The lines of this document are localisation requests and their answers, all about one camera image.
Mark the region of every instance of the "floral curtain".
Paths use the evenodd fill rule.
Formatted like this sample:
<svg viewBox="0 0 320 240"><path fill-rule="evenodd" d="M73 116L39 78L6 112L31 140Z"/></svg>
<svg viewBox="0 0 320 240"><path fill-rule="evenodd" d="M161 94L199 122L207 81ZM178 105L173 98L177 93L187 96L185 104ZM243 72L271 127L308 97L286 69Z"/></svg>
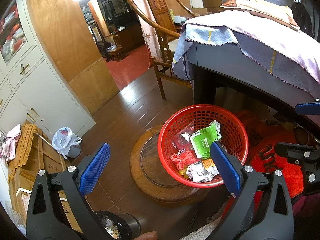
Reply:
<svg viewBox="0 0 320 240"><path fill-rule="evenodd" d="M145 15L147 15L151 20L155 21L147 0L134 0L134 3ZM159 57L161 54L156 30L140 17L139 20L142 27L144 41L149 47L151 55Z"/></svg>

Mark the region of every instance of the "basket rim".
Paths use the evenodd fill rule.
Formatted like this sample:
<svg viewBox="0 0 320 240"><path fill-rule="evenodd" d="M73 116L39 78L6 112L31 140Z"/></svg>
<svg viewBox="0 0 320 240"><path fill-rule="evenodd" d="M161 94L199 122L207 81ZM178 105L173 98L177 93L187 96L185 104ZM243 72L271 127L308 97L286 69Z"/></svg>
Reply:
<svg viewBox="0 0 320 240"><path fill-rule="evenodd" d="M198 105L192 105L192 106L187 106L183 109L180 109L179 111L175 112L173 115L171 115L168 120L164 123L164 125L162 126L160 133L159 133L159 138L158 138L158 143L157 143L157 148L158 148L158 155L159 155L159 159L162 163L162 166L164 167L164 169L170 174L171 177L173 177L175 180L179 181L180 183L190 186L190 187L195 187L195 188L209 188L209 187L216 187L219 185L222 185L223 179L221 178L219 181L217 182L193 182L190 181L188 179L185 179L184 177L182 177L181 175L178 175L176 172L174 172L169 165L166 163L164 156L162 154L162 145L163 145L163 137L164 137L164 131L167 129L168 124L177 117L177 115L181 114L182 112L186 111L186 110L190 110L190 109L194 109L195 111L197 111L197 109L201 108L201 107L211 107L214 108L216 110L220 110L222 112L225 112L226 114L231 115L234 119L236 124L239 126L242 134L244 135L244 155L242 157L241 160L241 164L243 165L247 159L248 156L248 151L249 151L249 141L248 141L248 136L247 133L245 131L245 128L243 126L243 124L241 123L241 121L230 111L228 111L227 109L224 109L223 107L220 106L215 106L215 105L209 105L209 104L198 104Z"/></svg>

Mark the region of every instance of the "red plastic basket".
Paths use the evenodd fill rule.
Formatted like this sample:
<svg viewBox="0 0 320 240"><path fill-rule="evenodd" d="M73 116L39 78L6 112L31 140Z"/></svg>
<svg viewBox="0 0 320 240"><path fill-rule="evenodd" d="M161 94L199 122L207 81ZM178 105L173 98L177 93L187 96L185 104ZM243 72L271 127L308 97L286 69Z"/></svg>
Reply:
<svg viewBox="0 0 320 240"><path fill-rule="evenodd" d="M229 154L235 155L244 164L248 155L248 137L240 120L231 112L222 107L213 105L193 105L181 109L173 114L163 125L158 139L158 153L165 170L177 181L190 187L207 188L223 184L221 176L215 176L209 182L192 182L181 176L170 156L177 153L172 146L173 137L192 121L195 130L209 126L209 123L217 120L220 126L222 142Z"/></svg>

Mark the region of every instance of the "human hand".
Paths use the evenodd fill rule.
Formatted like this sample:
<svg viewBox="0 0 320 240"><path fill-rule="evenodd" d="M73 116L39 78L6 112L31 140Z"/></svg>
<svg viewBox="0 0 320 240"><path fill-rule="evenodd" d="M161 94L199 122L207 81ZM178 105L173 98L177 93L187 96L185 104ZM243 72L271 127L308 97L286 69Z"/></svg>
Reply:
<svg viewBox="0 0 320 240"><path fill-rule="evenodd" d="M153 232L148 232L141 236L138 236L135 240L157 240L157 239L158 239L157 232L153 231Z"/></svg>

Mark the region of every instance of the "green package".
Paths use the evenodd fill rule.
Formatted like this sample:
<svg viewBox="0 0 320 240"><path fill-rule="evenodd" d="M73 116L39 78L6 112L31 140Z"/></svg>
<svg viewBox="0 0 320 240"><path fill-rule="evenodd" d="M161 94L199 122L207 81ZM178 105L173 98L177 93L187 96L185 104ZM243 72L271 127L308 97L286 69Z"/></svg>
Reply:
<svg viewBox="0 0 320 240"><path fill-rule="evenodd" d="M220 138L220 124L217 121L213 121L208 127L200 129L191 135L190 140L197 157L208 159L210 158L210 145L214 141L220 140Z"/></svg>

